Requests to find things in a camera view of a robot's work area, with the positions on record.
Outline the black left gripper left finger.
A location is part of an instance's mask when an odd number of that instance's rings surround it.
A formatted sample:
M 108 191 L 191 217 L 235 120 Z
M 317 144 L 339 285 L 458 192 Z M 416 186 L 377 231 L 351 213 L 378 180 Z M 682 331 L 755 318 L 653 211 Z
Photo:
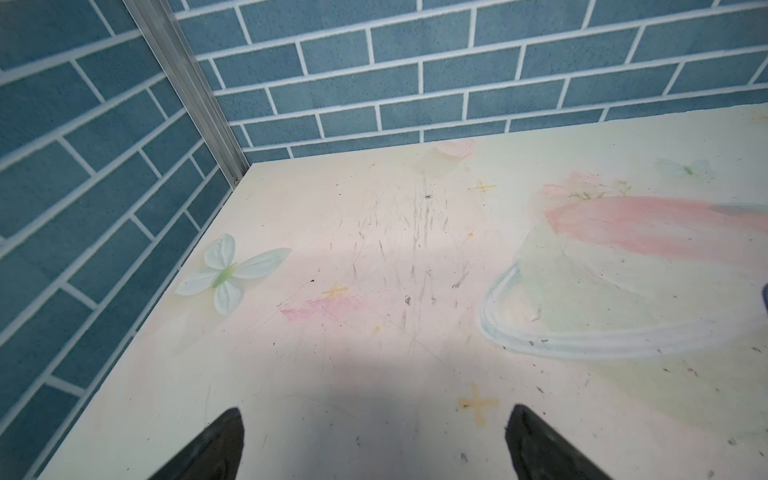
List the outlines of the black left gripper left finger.
M 240 410 L 229 408 L 150 480 L 235 479 L 244 449 L 244 433 Z

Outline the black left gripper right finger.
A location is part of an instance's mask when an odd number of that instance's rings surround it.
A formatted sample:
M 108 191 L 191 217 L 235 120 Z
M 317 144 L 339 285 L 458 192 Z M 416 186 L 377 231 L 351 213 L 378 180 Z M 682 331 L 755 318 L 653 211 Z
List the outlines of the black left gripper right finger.
M 511 411 L 505 442 L 519 479 L 610 480 L 602 469 L 523 404 L 516 404 Z

